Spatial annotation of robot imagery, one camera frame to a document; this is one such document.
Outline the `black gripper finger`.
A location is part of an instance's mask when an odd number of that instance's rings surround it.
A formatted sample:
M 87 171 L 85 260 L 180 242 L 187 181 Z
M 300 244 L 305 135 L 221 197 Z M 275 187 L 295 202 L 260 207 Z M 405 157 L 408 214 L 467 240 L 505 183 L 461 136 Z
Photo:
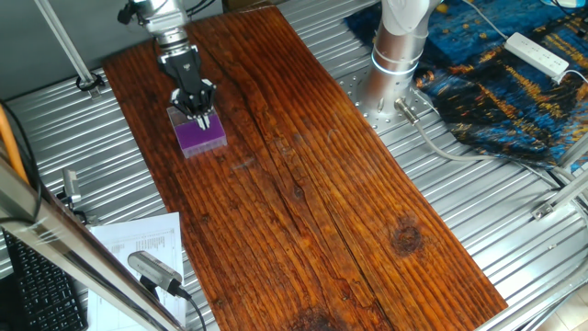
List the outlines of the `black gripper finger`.
M 195 122 L 199 128 L 205 127 L 205 120 L 202 111 L 195 103 L 192 95 L 187 94 L 180 88 L 175 89 L 170 96 L 171 104 L 182 112 L 187 120 Z
M 213 111 L 214 108 L 213 98 L 215 97 L 216 90 L 217 86 L 214 85 L 209 79 L 201 80 L 201 89 L 198 95 L 199 104 L 197 123 L 203 131 L 210 127 L 209 114 Z

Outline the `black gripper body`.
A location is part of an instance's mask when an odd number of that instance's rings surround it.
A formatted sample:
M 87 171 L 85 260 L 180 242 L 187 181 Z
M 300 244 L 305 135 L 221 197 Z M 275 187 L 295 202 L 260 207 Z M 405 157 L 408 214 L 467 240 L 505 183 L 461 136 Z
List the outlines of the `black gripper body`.
M 175 80 L 177 88 L 190 96 L 198 96 L 202 90 L 199 69 L 201 60 L 196 45 L 182 51 L 165 53 L 158 58 L 161 70 Z

